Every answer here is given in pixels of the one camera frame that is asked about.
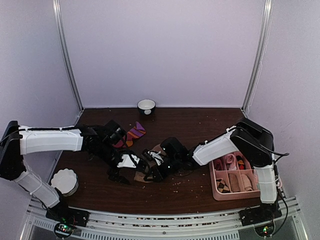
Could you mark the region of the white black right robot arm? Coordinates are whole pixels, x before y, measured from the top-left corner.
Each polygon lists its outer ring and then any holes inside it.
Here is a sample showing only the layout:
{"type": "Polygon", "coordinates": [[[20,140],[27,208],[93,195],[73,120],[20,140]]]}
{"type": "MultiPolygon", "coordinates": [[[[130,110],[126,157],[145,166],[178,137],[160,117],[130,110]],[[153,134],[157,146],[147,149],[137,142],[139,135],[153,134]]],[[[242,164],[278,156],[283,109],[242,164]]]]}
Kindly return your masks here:
{"type": "Polygon", "coordinates": [[[186,149],[175,137],[159,145],[159,150],[144,150],[154,162],[146,181],[161,182],[179,170],[193,171],[210,167],[212,195],[217,201],[260,198],[256,210],[259,220],[268,220],[275,212],[279,177],[275,166],[272,133],[243,118],[216,138],[186,149]]]}

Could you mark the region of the tan ribbed sock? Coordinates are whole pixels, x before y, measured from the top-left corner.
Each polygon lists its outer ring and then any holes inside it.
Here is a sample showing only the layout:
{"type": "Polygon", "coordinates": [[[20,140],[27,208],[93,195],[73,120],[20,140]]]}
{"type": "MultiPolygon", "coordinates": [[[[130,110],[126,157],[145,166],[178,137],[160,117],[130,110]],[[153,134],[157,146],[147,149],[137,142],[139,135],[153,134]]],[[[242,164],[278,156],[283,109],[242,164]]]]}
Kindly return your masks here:
{"type": "Polygon", "coordinates": [[[146,167],[147,173],[136,171],[133,180],[141,183],[161,181],[159,177],[154,176],[157,167],[160,166],[161,163],[164,161],[164,157],[160,156],[160,154],[164,153],[160,144],[156,145],[151,150],[145,149],[143,154],[144,153],[148,153],[151,156],[151,159],[147,160],[147,162],[149,163],[149,166],[146,167]]]}

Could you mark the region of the purple orange striped sock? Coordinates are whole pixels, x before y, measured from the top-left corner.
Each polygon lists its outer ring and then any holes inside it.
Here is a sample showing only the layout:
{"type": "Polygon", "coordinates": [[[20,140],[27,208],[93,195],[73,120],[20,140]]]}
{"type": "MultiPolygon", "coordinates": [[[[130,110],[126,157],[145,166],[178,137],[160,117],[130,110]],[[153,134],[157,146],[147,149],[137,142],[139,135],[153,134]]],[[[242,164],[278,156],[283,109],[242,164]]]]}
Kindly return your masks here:
{"type": "Polygon", "coordinates": [[[112,146],[121,149],[125,147],[131,147],[134,144],[135,140],[140,139],[146,134],[145,128],[138,122],[135,122],[135,126],[132,127],[126,135],[122,136],[122,138],[112,146]]]}

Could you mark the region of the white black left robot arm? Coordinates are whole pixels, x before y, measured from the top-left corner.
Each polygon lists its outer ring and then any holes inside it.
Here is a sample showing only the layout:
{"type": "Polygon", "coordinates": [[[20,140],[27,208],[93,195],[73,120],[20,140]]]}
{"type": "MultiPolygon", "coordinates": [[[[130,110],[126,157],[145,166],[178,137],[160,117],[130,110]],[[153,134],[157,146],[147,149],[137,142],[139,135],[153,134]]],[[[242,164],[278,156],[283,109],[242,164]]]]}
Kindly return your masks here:
{"type": "Polygon", "coordinates": [[[16,120],[9,122],[0,140],[0,177],[14,181],[38,198],[61,222],[72,218],[62,193],[37,176],[24,163],[24,156],[38,152],[87,152],[102,159],[110,167],[109,178],[127,183],[119,174],[121,168],[145,172],[147,163],[126,146],[120,150],[118,142],[126,143],[126,131],[115,121],[106,125],[74,125],[68,127],[28,127],[16,120]]]}

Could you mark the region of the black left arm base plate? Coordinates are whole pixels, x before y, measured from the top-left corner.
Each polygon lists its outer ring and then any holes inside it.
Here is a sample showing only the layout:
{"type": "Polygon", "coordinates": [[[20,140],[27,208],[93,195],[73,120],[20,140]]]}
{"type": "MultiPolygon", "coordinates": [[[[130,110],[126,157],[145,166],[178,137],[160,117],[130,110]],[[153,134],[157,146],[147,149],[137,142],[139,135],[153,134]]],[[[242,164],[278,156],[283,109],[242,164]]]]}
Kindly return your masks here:
{"type": "Polygon", "coordinates": [[[89,220],[90,213],[85,210],[79,210],[75,208],[69,208],[67,212],[60,214],[54,213],[52,210],[47,210],[45,217],[51,220],[55,220],[60,223],[64,223],[70,226],[86,227],[89,220]]]}

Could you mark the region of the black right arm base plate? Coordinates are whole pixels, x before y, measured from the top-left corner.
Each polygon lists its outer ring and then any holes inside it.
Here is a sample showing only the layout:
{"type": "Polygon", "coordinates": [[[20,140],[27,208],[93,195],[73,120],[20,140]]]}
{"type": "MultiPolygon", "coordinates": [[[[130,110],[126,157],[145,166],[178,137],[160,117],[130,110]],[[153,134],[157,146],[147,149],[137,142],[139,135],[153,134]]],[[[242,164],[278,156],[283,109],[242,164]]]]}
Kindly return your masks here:
{"type": "Polygon", "coordinates": [[[272,222],[276,218],[282,216],[281,210],[272,213],[269,209],[261,207],[245,208],[239,212],[242,226],[256,225],[264,222],[272,222]]]}

